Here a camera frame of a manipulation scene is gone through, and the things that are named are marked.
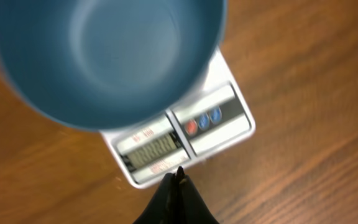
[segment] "white scale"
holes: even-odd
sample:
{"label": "white scale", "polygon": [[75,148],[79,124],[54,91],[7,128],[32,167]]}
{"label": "white scale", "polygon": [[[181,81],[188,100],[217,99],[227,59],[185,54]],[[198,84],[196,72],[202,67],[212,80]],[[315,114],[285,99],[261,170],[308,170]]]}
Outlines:
{"label": "white scale", "polygon": [[101,134],[129,183],[144,189],[254,131],[255,121],[218,49],[205,77],[178,103],[144,123]]}

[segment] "wooden surface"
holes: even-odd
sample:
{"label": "wooden surface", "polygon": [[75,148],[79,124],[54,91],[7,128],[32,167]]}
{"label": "wooden surface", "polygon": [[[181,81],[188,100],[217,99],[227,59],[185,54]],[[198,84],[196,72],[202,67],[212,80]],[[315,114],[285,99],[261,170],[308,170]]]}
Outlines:
{"label": "wooden surface", "polygon": [[[358,0],[230,0],[222,52],[257,132],[186,171],[216,219],[358,223]],[[131,223],[155,189],[0,80],[0,223]]]}

